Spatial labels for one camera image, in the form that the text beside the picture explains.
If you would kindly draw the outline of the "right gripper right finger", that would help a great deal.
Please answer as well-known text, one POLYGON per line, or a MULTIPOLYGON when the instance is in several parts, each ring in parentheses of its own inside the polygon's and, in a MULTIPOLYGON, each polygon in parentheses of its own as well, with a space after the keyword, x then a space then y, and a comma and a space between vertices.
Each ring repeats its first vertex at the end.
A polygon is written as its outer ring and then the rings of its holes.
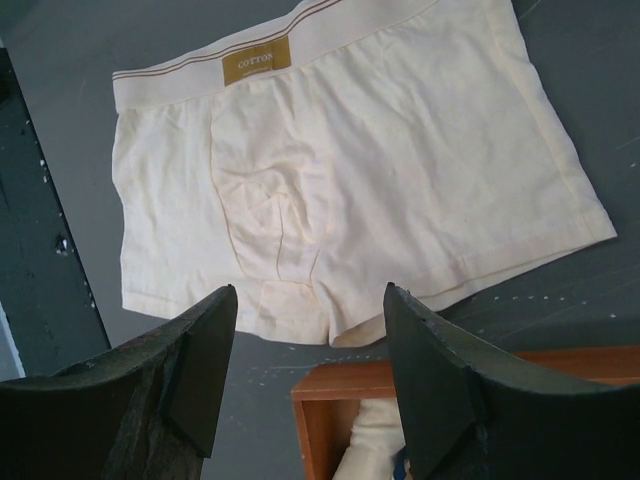
POLYGON ((389 356, 417 479, 635 479, 639 350, 512 354, 384 294, 389 356))

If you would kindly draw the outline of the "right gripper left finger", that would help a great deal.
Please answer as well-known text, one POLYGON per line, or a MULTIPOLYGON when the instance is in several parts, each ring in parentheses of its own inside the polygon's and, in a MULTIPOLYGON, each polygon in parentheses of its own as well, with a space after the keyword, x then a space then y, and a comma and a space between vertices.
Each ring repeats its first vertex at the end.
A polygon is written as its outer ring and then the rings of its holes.
POLYGON ((52 376, 1 384, 4 479, 198 479, 236 328, 233 286, 52 376))

